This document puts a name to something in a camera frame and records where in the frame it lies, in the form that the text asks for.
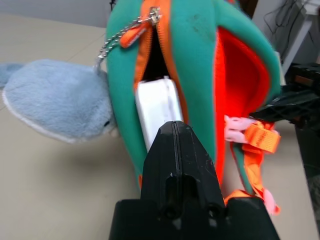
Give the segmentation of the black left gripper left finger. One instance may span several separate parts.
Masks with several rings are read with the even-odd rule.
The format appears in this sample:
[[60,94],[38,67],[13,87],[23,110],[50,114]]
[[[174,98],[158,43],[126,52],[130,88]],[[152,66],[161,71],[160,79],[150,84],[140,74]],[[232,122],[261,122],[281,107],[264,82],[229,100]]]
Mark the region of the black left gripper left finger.
[[176,122],[162,125],[143,165],[141,199],[156,203],[164,217],[179,216],[179,153]]

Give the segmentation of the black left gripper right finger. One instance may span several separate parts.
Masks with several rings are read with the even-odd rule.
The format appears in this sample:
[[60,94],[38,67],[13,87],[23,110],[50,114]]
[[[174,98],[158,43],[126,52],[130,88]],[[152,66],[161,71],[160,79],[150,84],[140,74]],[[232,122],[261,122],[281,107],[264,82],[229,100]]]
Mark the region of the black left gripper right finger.
[[177,132],[183,177],[195,180],[200,207],[211,217],[221,216],[225,204],[210,155],[189,125],[178,121]]

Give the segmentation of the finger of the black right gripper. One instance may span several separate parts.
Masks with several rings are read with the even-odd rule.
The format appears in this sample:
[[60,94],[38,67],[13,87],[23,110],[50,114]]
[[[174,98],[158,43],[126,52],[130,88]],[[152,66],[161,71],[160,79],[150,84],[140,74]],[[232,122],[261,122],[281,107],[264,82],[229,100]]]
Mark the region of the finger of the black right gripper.
[[287,83],[307,87],[320,86],[320,65],[318,63],[293,63],[287,72]]
[[250,116],[265,122],[287,120],[298,127],[320,125],[320,96],[312,90],[287,91]]

